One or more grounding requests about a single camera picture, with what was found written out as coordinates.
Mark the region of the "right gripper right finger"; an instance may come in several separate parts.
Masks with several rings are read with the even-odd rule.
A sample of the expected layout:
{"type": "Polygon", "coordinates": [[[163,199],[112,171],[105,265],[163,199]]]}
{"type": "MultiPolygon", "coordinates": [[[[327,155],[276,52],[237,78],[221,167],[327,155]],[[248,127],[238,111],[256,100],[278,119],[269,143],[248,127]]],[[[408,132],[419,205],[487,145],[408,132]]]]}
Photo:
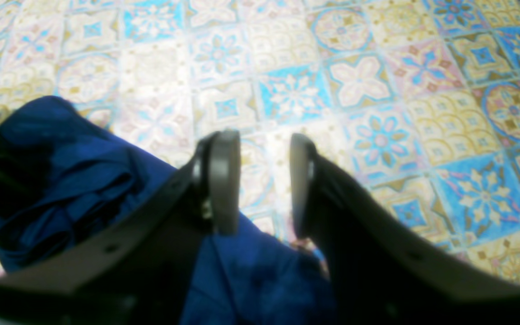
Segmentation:
{"type": "Polygon", "coordinates": [[[295,133],[293,224],[323,253],[343,325],[520,325],[520,285],[438,249],[295,133]]]}

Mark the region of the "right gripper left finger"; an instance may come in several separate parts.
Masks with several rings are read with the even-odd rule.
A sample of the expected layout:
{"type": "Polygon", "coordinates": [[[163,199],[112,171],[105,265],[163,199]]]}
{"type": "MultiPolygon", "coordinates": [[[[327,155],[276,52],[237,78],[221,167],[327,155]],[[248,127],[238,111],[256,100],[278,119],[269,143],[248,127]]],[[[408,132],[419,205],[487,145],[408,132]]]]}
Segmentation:
{"type": "Polygon", "coordinates": [[[237,232],[239,182],[239,132],[210,134],[122,222],[0,278],[0,325],[177,323],[202,241],[237,232]]]}

